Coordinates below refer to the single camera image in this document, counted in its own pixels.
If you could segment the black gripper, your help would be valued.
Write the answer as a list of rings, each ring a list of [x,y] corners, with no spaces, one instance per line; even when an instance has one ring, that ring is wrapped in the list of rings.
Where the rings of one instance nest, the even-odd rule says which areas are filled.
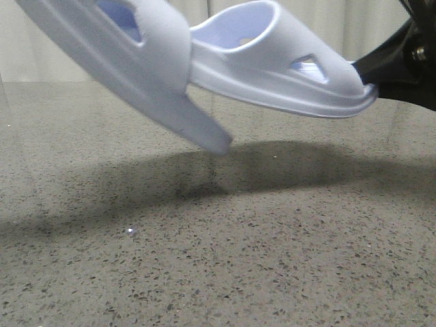
[[[402,1],[408,20],[352,65],[379,97],[435,110],[435,2]]]

